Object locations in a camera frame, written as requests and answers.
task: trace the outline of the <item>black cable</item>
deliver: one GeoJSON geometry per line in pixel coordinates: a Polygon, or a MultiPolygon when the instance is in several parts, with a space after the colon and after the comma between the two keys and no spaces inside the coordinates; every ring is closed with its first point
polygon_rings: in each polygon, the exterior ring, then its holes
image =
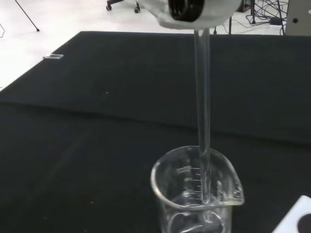
{"type": "Polygon", "coordinates": [[[3,33],[2,33],[2,36],[0,36],[0,38],[3,38],[4,33],[5,33],[5,29],[2,27],[2,25],[1,25],[1,24],[0,24],[0,27],[3,29],[3,33]]]}
{"type": "MultiPolygon", "coordinates": [[[[284,24],[284,26],[286,26],[286,24],[284,24]]],[[[285,35],[285,34],[281,34],[282,28],[280,29],[280,35],[285,35]]]]}
{"type": "MultiPolygon", "coordinates": [[[[243,25],[243,24],[241,24],[241,25],[242,25],[243,27],[245,27],[245,28],[253,28],[253,27],[260,26],[260,25],[267,24],[267,23],[269,23],[269,22],[260,22],[260,23],[256,23],[256,24],[251,24],[251,26],[249,26],[249,27],[247,27],[247,26],[245,26],[245,25],[243,25]]],[[[227,30],[226,30],[224,24],[222,24],[222,26],[224,27],[225,32],[226,32],[227,34],[231,34],[231,31],[230,31],[230,30],[229,30],[229,32],[227,32],[227,30]]]]}
{"type": "MultiPolygon", "coordinates": [[[[263,23],[263,22],[268,23],[268,22],[270,22],[270,19],[272,17],[277,17],[277,18],[281,19],[282,16],[280,16],[280,17],[278,16],[280,11],[287,15],[287,13],[283,10],[284,9],[283,6],[288,6],[287,2],[279,1],[279,0],[275,0],[275,2],[272,2],[272,0],[263,0],[262,4],[261,5],[259,5],[259,4],[260,4],[259,0],[257,2],[255,2],[255,6],[257,6],[259,9],[254,10],[254,16],[257,17],[258,19],[262,20],[262,22],[260,22],[260,23],[263,23]],[[268,11],[269,7],[272,7],[274,10],[277,10],[278,13],[276,15],[272,14],[271,12],[268,11]]],[[[253,22],[251,22],[251,19],[249,18],[249,17],[254,17],[254,16],[253,15],[246,15],[245,16],[248,23],[250,24],[250,26],[255,26],[253,24],[253,22]]],[[[287,16],[282,18],[281,20],[286,22],[287,16]]]]}
{"type": "Polygon", "coordinates": [[[229,32],[227,32],[227,29],[225,28],[225,26],[224,26],[224,24],[223,24],[223,23],[222,23],[222,26],[224,27],[225,32],[226,32],[227,34],[229,34],[229,32]]]}

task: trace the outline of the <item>black tablecloth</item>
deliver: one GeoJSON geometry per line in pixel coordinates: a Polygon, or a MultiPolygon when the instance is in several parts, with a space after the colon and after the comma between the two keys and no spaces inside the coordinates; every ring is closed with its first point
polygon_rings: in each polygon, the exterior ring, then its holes
{"type": "MultiPolygon", "coordinates": [[[[78,34],[0,93],[0,231],[159,232],[149,184],[196,145],[191,35],[78,34]]],[[[310,39],[212,37],[212,140],[244,186],[234,233],[311,196],[310,39]]]]}

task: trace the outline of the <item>white floor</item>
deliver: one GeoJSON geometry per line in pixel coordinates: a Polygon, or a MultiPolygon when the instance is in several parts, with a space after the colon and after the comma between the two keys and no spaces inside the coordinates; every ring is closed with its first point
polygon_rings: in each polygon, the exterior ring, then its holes
{"type": "MultiPolygon", "coordinates": [[[[40,62],[42,56],[51,53],[80,31],[192,33],[161,28],[145,9],[135,14],[134,0],[113,5],[110,12],[106,11],[105,0],[18,2],[41,31],[36,32],[14,0],[0,0],[0,24],[5,29],[3,38],[0,38],[0,90],[40,62]]],[[[246,14],[236,13],[233,19],[249,26],[246,14]]],[[[270,27],[269,24],[244,28],[233,21],[232,25],[233,34],[279,35],[280,31],[280,27],[270,27]]],[[[217,27],[217,33],[226,33],[222,25],[217,27]]]]}

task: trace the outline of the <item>transparent container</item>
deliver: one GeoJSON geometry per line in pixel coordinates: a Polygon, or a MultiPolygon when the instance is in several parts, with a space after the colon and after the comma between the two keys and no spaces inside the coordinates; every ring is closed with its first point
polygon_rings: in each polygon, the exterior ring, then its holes
{"type": "Polygon", "coordinates": [[[154,165],[151,185],[160,206],[162,233],[231,233],[232,206],[244,203],[230,161],[210,149],[210,202],[202,205],[199,147],[166,153],[154,165]]]}

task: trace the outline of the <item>black nozzle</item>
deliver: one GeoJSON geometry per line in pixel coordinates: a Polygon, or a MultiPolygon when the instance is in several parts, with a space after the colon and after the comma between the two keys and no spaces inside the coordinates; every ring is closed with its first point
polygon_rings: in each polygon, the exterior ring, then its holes
{"type": "Polygon", "coordinates": [[[170,13],[173,19],[194,22],[200,17],[205,0],[169,0],[170,13]]]}

